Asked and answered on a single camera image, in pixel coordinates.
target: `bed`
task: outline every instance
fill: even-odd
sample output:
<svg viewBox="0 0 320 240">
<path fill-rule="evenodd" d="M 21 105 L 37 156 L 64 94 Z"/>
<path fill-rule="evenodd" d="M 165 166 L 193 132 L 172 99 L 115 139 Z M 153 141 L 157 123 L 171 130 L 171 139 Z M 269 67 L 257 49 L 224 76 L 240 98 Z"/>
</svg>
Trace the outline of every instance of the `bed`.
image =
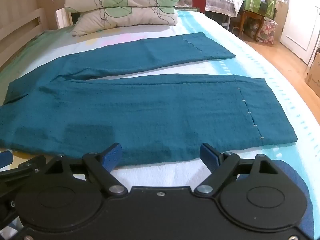
<svg viewBox="0 0 320 240">
<path fill-rule="evenodd" d="M 205 1 L 203 2 L 203 0 L 194 0 L 193 2 L 193 7 L 200 7 L 200 11 L 204 10 L 204 5 Z M 63 0 L 34 0 L 33 7 L 29 8 L 29 13 L 17 13 L 12 23 L 7 23 L 0 29 L 1 42 L 8 42 L 6 39 L 10 36 L 12 37 L 11 41 L 14 41 L 9 45 L 6 43 L 6 49 L 0 52 L 0 65 L 2 65 L 0 72 L 1 103 L 4 101 L 9 82 L 57 57 L 143 38 L 204 32 L 207 37 L 234 53 L 236 58 L 177 65 L 113 78 L 170 73 L 236 74 L 264 78 L 284 109 L 296 132 L 298 141 L 288 145 L 263 146 L 235 152 L 242 158 L 249 159 L 255 158 L 256 154 L 265 154 L 270 159 L 283 160 L 291 165 L 308 186 L 315 225 L 312 231 L 314 231 L 315 239 L 320 237 L 320 184 L 318 182 L 320 126 L 296 90 L 273 65 L 243 41 L 199 12 L 179 11 L 177 26 L 140 25 L 104 30 L 82 37 L 72 37 L 70 34 L 71 26 L 57 30 L 55 10 L 62 7 Z M 21 152 L 13 152 L 13 154 L 13 163 L 2 170 L 15 168 L 19 163 L 32 157 Z M 200 159 L 195 159 L 181 163 L 119 167 L 112 171 L 112 174 L 128 189 L 132 185 L 189 185 L 194 189 L 210 174 L 210 171 Z"/>
</svg>

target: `wooden bed frame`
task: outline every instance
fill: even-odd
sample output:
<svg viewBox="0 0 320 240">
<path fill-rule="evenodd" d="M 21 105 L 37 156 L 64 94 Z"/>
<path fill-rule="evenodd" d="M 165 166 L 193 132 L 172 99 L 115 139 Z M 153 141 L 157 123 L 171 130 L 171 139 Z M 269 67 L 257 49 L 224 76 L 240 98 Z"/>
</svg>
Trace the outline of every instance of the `wooden bed frame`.
<svg viewBox="0 0 320 240">
<path fill-rule="evenodd" d="M 193 0 L 192 6 L 205 12 L 206 0 Z M 64 0 L 0 0 L 0 71 L 44 30 L 58 29 L 56 11 Z"/>
</svg>

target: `white bedsheet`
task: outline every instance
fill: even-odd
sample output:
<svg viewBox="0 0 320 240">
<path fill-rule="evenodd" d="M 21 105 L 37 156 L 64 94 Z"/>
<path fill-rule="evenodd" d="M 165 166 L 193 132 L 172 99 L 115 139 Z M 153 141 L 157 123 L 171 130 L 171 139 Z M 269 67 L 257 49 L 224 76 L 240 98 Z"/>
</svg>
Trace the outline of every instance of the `white bedsheet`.
<svg viewBox="0 0 320 240">
<path fill-rule="evenodd" d="M 281 103 L 297 137 L 297 143 L 275 145 L 236 151 L 242 158 L 254 158 L 256 154 L 266 154 L 271 159 L 279 159 L 290 164 L 306 182 L 313 203 L 315 239 L 320 236 L 320 126 L 305 102 L 292 85 L 260 54 L 236 36 L 225 30 L 205 15 L 196 12 L 179 11 L 177 26 L 143 25 L 105 30 L 84 37 L 72 37 L 72 28 L 42 35 L 31 43 L 25 52 L 0 74 L 0 103 L 2 103 L 9 81 L 30 72 L 63 55 L 99 48 L 121 42 L 142 38 L 165 37 L 184 33 L 203 31 L 222 46 L 236 55 L 234 59 L 207 61 L 196 64 L 177 65 L 147 73 L 127 75 L 205 73 L 238 74 L 255 78 L 265 78 Z M 23 159 L 15 156 L 14 163 L 7 168 L 16 167 Z M 122 167 L 112 174 L 128 189 L 137 186 L 191 186 L 194 189 L 209 174 L 200 159 L 183 163 L 162 163 Z"/>
</svg>

